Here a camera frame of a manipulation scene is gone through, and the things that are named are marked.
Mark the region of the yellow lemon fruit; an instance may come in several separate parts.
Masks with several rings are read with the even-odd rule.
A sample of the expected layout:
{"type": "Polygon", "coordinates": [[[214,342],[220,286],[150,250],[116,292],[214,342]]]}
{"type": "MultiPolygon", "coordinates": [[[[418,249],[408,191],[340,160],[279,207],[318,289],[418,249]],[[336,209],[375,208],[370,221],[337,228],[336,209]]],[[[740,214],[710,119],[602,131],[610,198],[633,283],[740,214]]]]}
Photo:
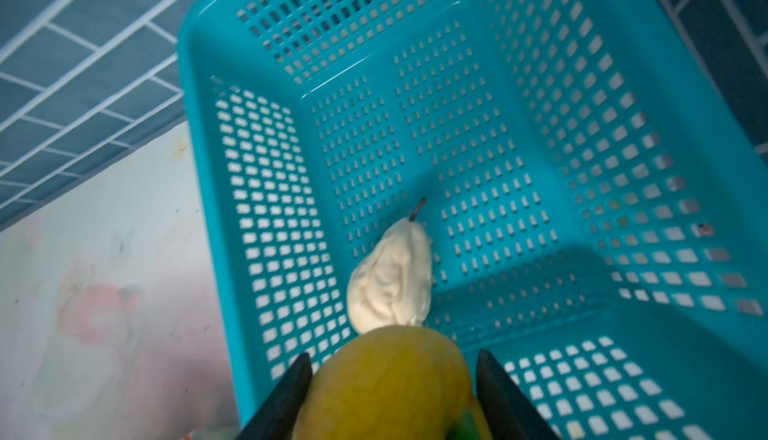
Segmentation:
{"type": "Polygon", "coordinates": [[[347,343],[314,374],[295,439],[489,439],[467,362],[430,329],[389,326],[347,343]]]}

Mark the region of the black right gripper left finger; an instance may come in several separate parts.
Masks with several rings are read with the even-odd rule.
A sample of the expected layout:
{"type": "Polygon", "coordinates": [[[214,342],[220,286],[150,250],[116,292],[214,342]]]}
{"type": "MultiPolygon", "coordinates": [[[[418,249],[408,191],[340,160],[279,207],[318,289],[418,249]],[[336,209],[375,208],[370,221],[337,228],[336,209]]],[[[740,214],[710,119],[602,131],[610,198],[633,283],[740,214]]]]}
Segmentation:
{"type": "Polygon", "coordinates": [[[238,433],[236,439],[289,439],[312,379],[313,368],[310,356],[302,353],[295,359],[259,410],[238,433]]]}

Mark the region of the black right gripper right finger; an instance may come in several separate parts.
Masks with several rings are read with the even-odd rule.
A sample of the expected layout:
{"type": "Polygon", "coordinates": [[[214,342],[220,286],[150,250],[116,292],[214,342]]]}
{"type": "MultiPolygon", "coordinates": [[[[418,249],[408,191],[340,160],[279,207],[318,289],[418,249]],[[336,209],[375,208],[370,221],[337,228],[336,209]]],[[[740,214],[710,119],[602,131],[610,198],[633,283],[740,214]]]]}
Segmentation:
{"type": "Polygon", "coordinates": [[[478,353],[476,393],[494,439],[551,439],[558,436],[487,349],[478,353]]]}

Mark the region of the beige pear fruit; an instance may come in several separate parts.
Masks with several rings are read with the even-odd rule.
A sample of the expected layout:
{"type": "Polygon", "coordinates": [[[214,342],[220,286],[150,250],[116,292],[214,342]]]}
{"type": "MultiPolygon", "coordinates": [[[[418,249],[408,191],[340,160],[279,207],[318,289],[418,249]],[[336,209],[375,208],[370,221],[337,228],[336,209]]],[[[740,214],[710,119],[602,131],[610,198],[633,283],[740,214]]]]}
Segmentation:
{"type": "Polygon", "coordinates": [[[431,308],[432,248],[416,221],[425,205],[383,234],[352,272],[347,286],[347,317],[363,335],[388,326],[421,327],[431,308]]]}

